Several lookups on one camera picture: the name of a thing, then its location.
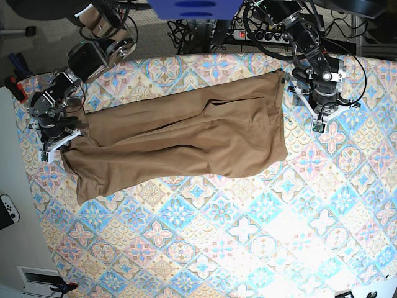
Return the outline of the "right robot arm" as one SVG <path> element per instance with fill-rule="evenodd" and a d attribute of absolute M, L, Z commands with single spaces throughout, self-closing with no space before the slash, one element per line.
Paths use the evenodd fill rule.
<path fill-rule="evenodd" d="M 83 109 L 86 85 L 111 70 L 136 48 L 138 34 L 127 22 L 131 3 L 100 1 L 75 14 L 81 23 L 82 42 L 68 53 L 68 65 L 56 70 L 44 90 L 34 93 L 27 107 L 34 122 L 29 125 L 40 147 L 38 159 L 47 163 L 55 152 L 79 136 L 85 125 L 76 113 Z"/>

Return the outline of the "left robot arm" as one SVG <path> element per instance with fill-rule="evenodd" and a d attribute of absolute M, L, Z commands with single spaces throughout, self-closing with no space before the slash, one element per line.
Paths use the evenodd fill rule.
<path fill-rule="evenodd" d="M 350 108 L 359 108 L 358 100 L 344 99 L 342 89 L 346 67 L 340 59 L 331 57 L 321 44 L 320 19 L 315 22 L 302 15 L 301 1 L 248 1 L 243 11 L 247 36 L 262 52 L 272 58 L 291 61 L 292 85 L 290 92 L 308 109 L 311 130 L 325 133 L 328 123 Z M 292 53 L 285 56 L 264 48 L 262 39 L 286 39 Z"/>

